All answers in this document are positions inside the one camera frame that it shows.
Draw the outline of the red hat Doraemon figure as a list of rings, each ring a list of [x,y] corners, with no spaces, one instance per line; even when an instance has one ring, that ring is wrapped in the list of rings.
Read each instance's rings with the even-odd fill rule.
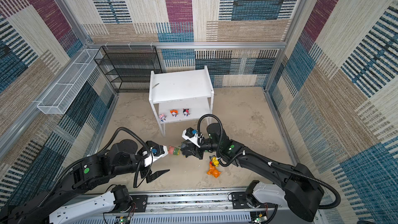
[[[188,108],[183,109],[183,115],[186,116],[186,117],[188,117],[190,115],[190,112],[189,112]]]

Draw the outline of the orange crab hood Doraemon figure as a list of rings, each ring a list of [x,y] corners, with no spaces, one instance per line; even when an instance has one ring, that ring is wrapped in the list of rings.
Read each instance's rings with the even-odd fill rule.
[[[177,117],[178,115],[178,110],[170,110],[170,113],[173,117]]]

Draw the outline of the pink hood Doraemon figure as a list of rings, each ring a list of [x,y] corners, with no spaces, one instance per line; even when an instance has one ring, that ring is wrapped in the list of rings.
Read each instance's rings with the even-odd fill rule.
[[[159,116],[159,119],[160,119],[160,121],[161,121],[162,123],[166,122],[166,115],[165,115],[165,114],[161,114],[161,115]]]

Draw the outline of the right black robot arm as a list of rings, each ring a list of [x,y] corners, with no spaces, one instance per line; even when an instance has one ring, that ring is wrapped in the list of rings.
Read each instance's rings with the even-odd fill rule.
[[[307,166],[277,162],[230,139],[220,119],[213,114],[202,116],[196,129],[185,129],[182,138],[180,150],[185,157],[202,160],[204,153],[209,152],[213,154],[210,159],[214,167],[232,164],[270,180],[284,192],[283,201],[291,212],[302,220],[311,222],[318,210],[333,209],[341,203],[338,191],[315,178]]]

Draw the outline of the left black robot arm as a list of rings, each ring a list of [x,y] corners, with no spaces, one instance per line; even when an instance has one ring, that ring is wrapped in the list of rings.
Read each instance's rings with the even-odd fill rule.
[[[87,202],[72,205],[67,205],[67,202],[118,175],[133,173],[134,188],[140,185],[139,176],[150,183],[165,173],[153,173],[153,163],[167,155],[166,146],[145,142],[128,128],[119,127],[104,148],[69,165],[49,191],[19,206],[7,206],[1,210],[1,223],[69,224],[100,212],[128,211],[135,203],[124,185],[116,185]]]

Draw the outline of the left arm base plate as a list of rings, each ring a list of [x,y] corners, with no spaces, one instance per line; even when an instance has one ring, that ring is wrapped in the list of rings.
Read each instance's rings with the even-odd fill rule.
[[[144,213],[147,208],[148,195],[130,195],[127,207],[120,211],[123,214]]]

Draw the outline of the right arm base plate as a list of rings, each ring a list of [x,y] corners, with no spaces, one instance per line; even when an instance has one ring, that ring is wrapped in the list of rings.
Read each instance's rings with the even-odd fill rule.
[[[233,209],[250,209],[250,208],[274,208],[274,203],[260,203],[255,200],[254,197],[246,198],[246,194],[243,191],[231,192],[227,196],[228,200],[232,203]]]

